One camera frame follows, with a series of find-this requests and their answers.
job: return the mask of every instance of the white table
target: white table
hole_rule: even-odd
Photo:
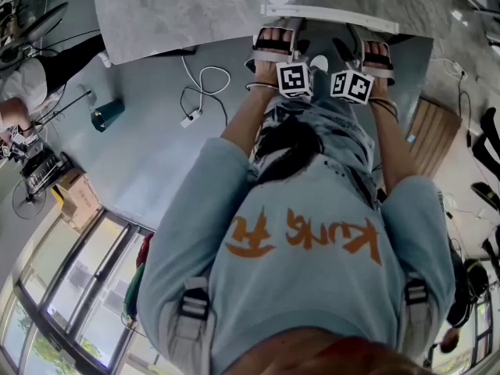
[[[255,34],[263,23],[270,21],[261,15],[262,6],[269,3],[269,0],[95,0],[102,36],[115,64]],[[314,13],[325,9],[360,13],[396,23],[402,33],[431,37],[445,37],[451,21],[451,0],[290,0],[287,6],[290,5],[305,6],[309,13],[311,8]]]

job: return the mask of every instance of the white sock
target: white sock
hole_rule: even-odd
[[[314,57],[309,66],[311,67],[315,66],[316,68],[319,68],[323,72],[328,73],[328,59],[324,55],[317,55],[316,57]]]
[[[111,62],[111,59],[109,59],[109,54],[106,50],[104,52],[100,52],[98,56],[106,68],[111,68],[113,63]]]

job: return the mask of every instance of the black pants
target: black pants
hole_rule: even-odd
[[[105,50],[102,36],[94,36],[79,45],[68,48],[54,57],[36,57],[44,67],[47,96],[58,91],[79,73],[97,54]]]
[[[498,280],[500,280],[500,262],[498,261],[498,257],[495,254],[495,250],[493,250],[493,246],[491,245],[491,243],[488,239],[486,239],[484,241],[482,248],[490,256],[491,265],[495,269],[495,273],[497,274]]]

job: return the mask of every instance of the white bracket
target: white bracket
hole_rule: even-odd
[[[261,5],[264,16],[294,16],[309,20],[322,20],[338,23],[352,23],[379,32],[399,34],[399,23],[382,20],[375,16],[367,16],[341,9],[326,9],[311,5]]]

